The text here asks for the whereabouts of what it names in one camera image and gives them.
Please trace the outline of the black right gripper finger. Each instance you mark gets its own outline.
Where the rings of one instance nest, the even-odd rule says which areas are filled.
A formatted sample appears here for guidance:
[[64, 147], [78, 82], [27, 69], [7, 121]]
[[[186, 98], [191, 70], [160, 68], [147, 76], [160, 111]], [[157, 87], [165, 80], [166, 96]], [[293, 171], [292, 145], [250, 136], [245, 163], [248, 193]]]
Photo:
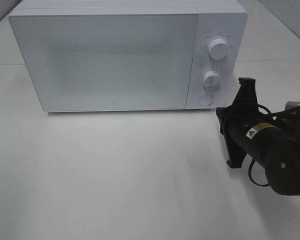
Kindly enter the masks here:
[[250, 77], [240, 77], [238, 81], [240, 88], [233, 104], [245, 110], [258, 110], [256, 80]]

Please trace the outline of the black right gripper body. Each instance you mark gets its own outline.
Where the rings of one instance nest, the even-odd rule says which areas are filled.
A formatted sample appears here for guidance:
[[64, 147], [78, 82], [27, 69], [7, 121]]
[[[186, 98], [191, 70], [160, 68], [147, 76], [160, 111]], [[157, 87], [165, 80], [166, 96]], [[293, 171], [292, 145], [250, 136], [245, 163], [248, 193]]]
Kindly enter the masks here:
[[242, 138], [246, 135], [250, 122], [268, 109], [258, 103], [234, 102], [228, 107], [217, 107], [216, 116], [220, 124], [228, 153], [227, 165], [230, 168], [241, 168], [247, 152], [242, 147]]

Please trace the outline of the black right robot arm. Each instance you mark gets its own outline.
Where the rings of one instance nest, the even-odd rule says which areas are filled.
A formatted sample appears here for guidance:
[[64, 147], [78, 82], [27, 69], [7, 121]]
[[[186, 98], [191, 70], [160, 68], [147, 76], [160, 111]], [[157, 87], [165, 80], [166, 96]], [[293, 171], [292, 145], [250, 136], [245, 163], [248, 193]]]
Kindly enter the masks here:
[[241, 168], [250, 156], [249, 176], [258, 163], [265, 171], [265, 187], [280, 195], [300, 196], [300, 102], [288, 101], [283, 111], [272, 113], [258, 103], [255, 79], [238, 81], [232, 104], [216, 108], [228, 166]]

